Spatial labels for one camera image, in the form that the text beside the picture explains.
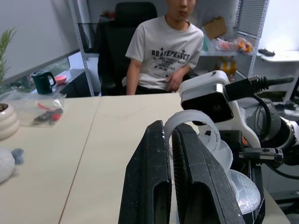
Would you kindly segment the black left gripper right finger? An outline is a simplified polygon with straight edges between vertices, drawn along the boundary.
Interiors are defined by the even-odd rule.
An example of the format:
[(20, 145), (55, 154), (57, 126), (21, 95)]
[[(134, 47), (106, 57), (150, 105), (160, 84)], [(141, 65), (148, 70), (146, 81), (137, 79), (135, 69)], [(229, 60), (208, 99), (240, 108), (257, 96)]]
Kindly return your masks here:
[(181, 124), (171, 137), (180, 224), (245, 224), (223, 167), (194, 129)]

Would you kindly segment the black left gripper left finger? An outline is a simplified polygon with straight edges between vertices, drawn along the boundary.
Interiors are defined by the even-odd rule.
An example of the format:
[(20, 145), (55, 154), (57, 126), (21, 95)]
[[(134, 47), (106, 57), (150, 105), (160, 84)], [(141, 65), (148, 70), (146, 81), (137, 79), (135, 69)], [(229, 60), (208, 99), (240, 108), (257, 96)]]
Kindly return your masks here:
[(146, 128), (127, 164), (119, 224), (169, 224), (171, 188), (164, 126), (157, 120)]

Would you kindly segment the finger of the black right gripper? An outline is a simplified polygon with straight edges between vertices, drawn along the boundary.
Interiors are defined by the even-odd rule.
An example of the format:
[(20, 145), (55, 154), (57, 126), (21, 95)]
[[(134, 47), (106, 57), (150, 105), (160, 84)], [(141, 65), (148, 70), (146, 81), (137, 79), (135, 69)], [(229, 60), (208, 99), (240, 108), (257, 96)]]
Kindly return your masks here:
[(261, 201), (258, 208), (251, 213), (243, 215), (244, 221), (246, 224), (262, 224), (265, 217), (265, 197), (261, 166), (257, 166), (251, 162), (248, 162), (243, 173), (249, 177), (253, 183), (256, 184), (261, 196)]

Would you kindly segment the person's left hand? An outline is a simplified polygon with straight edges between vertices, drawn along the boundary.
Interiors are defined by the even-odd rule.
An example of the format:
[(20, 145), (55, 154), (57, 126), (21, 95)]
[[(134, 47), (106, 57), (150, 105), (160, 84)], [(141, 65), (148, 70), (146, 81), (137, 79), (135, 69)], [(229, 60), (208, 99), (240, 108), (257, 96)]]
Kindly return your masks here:
[(182, 83), (182, 79), (177, 79), (173, 76), (173, 73), (170, 74), (167, 79), (166, 79), (166, 83), (167, 83), (167, 91), (168, 92), (176, 92), (179, 87), (180, 84)]

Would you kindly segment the yellow and orange toy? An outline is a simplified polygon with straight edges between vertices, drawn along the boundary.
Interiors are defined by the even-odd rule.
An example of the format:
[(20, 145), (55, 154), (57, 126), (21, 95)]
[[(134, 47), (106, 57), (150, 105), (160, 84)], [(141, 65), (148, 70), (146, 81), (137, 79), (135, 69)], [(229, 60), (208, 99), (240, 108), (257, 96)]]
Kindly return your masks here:
[(236, 61), (233, 56), (220, 57), (220, 70), (228, 76), (236, 73)]

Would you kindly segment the black handheld controller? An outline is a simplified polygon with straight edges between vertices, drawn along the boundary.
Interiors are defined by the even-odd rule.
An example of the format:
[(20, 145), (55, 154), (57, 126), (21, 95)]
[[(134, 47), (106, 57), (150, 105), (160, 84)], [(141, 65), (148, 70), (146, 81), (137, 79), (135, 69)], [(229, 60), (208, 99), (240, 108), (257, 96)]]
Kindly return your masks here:
[(273, 57), (273, 56), (275, 56), (275, 52), (273, 51), (273, 52), (270, 52), (270, 51), (268, 51), (266, 48), (264, 48), (264, 49), (259, 49), (258, 50), (258, 53), (260, 53), (260, 54), (262, 54), (262, 55), (264, 55), (264, 56), (269, 56), (269, 57)]

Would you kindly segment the white side table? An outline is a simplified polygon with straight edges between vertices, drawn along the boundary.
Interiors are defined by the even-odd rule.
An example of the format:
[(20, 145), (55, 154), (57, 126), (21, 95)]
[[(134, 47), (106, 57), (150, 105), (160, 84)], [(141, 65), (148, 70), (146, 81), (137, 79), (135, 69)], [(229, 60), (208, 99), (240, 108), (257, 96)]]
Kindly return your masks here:
[(278, 51), (274, 56), (265, 56), (257, 53), (257, 56), (264, 61), (272, 63), (286, 63), (286, 62), (299, 62), (299, 51)]

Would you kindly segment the brown cardboard box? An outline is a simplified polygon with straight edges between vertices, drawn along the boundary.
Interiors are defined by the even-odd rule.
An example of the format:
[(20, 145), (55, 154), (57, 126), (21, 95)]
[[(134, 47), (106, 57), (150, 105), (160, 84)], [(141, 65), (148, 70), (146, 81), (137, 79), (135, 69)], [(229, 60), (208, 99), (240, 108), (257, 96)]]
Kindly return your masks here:
[(206, 36), (212, 40), (227, 33), (225, 19), (222, 16), (213, 18), (211, 21), (204, 24)]

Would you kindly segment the person in white t-shirt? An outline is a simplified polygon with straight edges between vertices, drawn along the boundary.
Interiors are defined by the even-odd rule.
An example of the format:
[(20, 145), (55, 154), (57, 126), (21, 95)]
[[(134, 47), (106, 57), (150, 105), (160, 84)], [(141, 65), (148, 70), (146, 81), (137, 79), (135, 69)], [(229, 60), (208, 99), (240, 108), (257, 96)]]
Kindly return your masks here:
[(194, 69), (204, 42), (203, 31), (188, 18), (197, 0), (166, 0), (166, 15), (141, 23), (125, 56), (142, 63), (136, 94), (172, 93), (167, 77), (188, 65)]

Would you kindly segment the white metal shelf rack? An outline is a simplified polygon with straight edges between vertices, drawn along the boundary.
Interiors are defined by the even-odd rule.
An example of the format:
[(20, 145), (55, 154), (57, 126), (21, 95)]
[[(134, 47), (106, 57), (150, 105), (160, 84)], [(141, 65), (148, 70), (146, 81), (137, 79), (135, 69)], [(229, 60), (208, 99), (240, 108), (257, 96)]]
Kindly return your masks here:
[[(99, 56), (93, 48), (97, 24), (92, 21), (92, 18), (99, 17), (104, 7), (114, 9), (118, 2), (125, 1), (152, 2), (158, 13), (166, 8), (162, 5), (162, 0), (68, 0), (91, 96), (99, 96), (102, 87), (95, 72), (91, 72), (88, 68), (92, 64), (90, 58)], [(216, 0), (210, 12), (222, 14), (224, 17), (228, 14), (236, 15), (233, 31), (238, 37), (250, 40), (253, 49), (251, 53), (208, 50), (202, 51), (202, 56), (233, 56), (237, 62), (237, 77), (243, 79), (251, 77), (268, 5), (269, 0)]]

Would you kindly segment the clear plastic bag with items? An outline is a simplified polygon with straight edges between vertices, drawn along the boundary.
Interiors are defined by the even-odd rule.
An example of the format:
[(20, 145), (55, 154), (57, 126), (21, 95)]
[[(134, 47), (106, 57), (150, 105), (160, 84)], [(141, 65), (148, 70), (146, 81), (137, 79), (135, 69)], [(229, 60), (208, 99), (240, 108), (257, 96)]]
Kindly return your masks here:
[(12, 91), (3, 101), (14, 108), (21, 126), (52, 127), (64, 113), (65, 99), (66, 95), (61, 93), (40, 95)]

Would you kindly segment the black office chair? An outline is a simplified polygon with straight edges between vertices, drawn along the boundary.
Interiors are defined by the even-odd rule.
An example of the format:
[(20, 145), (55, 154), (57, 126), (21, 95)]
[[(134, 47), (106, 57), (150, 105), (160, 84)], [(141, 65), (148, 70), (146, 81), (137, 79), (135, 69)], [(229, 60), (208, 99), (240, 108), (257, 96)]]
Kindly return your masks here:
[(125, 56), (136, 28), (143, 22), (159, 17), (151, 2), (122, 2), (116, 5), (115, 19), (103, 24), (103, 44), (99, 53), (98, 74), (102, 92), (125, 94), (123, 79), (130, 59)]

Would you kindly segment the dark green electric kettle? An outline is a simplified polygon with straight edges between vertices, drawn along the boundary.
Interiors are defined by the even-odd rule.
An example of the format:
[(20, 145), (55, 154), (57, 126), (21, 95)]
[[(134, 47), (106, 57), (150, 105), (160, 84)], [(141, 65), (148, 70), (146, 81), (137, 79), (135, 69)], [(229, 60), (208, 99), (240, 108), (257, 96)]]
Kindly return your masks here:
[(47, 95), (53, 92), (52, 87), (56, 85), (55, 78), (51, 72), (37, 71), (31, 74), (38, 94)]

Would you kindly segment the white ribbed plant pot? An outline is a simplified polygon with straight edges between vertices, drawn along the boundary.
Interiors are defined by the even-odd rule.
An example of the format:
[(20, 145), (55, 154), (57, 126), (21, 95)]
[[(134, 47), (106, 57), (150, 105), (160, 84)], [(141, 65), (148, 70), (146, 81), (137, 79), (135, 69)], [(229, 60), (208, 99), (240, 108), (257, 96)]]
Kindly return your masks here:
[(0, 103), (0, 140), (14, 135), (20, 128), (20, 121), (14, 108), (7, 103)]

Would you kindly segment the green leafy plant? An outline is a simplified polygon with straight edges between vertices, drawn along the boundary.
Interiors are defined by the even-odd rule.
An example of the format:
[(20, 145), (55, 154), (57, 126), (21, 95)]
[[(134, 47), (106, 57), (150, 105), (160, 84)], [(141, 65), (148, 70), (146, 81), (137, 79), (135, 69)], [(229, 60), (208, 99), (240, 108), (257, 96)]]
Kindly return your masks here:
[(4, 80), (5, 75), (7, 74), (10, 67), (7, 65), (7, 59), (6, 59), (6, 51), (8, 48), (8, 45), (12, 41), (15, 33), (17, 32), (16, 28), (11, 28), (8, 30), (5, 30), (0, 35), (0, 94), (3, 92), (2, 90), (2, 82)]

